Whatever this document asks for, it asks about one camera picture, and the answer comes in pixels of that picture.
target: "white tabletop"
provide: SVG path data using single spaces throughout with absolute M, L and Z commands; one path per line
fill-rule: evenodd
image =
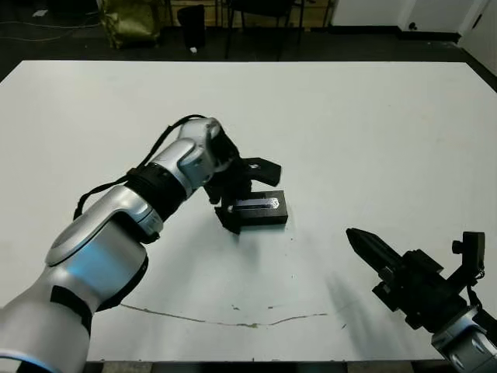
M 485 232 L 477 292 L 497 315 L 497 95 L 459 63 L 23 62 L 0 84 L 0 305 L 36 279 L 79 196 L 191 113 L 283 166 L 287 226 L 235 237 L 199 190 L 148 246 L 128 307 L 93 319 L 89 360 L 438 357 L 371 293 L 348 227 L 446 275 L 452 240 Z

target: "silver robotic arm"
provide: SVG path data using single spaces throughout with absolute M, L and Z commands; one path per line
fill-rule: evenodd
M 119 305 L 144 276 L 141 243 L 155 241 L 183 201 L 214 175 L 235 174 L 237 163 L 214 118 L 183 124 L 176 141 L 57 237 L 38 280 L 0 312 L 0 358 L 19 361 L 19 371 L 81 371 L 94 313 Z

